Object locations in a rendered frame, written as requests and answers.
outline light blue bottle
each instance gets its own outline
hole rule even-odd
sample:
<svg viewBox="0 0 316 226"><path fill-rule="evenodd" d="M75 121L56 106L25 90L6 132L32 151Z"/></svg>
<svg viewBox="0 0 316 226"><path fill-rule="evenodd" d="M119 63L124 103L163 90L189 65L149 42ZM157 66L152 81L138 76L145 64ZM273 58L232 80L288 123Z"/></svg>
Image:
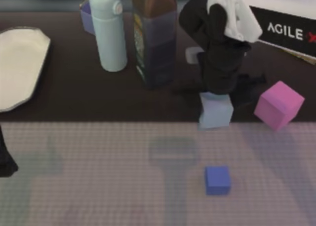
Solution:
<svg viewBox="0 0 316 226"><path fill-rule="evenodd" d="M89 0L91 16L102 67L118 72L127 65L120 0Z"/></svg>

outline light blue cube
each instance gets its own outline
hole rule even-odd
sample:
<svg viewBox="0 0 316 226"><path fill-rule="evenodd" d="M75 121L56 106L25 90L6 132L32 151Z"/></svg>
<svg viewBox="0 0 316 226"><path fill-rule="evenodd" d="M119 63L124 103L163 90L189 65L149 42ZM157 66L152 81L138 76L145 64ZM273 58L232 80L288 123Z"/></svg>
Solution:
<svg viewBox="0 0 316 226"><path fill-rule="evenodd" d="M226 195L231 190L231 177L228 166L209 166L205 168L205 187L207 195Z"/></svg>
<svg viewBox="0 0 316 226"><path fill-rule="evenodd" d="M203 107L199 118L200 129L229 126L234 111L229 95L202 92L200 98Z"/></svg>

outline brown bottle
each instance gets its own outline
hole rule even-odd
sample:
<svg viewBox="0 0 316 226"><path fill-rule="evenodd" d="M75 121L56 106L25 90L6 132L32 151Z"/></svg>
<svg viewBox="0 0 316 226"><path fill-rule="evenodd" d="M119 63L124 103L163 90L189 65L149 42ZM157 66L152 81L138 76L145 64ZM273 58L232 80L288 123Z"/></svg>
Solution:
<svg viewBox="0 0 316 226"><path fill-rule="evenodd" d="M176 0L132 0L137 69L148 88L173 80Z"/></svg>

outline pink cube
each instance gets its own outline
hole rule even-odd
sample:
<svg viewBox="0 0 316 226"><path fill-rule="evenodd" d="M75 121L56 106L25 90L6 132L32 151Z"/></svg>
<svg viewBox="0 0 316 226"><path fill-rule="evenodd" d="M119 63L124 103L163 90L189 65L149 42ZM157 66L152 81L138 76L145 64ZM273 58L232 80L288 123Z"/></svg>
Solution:
<svg viewBox="0 0 316 226"><path fill-rule="evenodd" d="M260 96L254 114L277 131L294 119L304 100L296 91L279 81Z"/></svg>

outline bottle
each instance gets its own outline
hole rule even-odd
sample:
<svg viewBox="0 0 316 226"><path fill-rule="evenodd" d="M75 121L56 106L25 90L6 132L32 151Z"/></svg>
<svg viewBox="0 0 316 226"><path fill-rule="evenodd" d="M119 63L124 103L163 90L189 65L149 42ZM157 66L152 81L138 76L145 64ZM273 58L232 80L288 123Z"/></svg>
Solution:
<svg viewBox="0 0 316 226"><path fill-rule="evenodd" d="M176 0L132 0L136 68L150 89L173 80Z"/></svg>
<svg viewBox="0 0 316 226"><path fill-rule="evenodd" d="M120 0L89 0L102 67L117 72L127 65L123 8Z"/></svg>

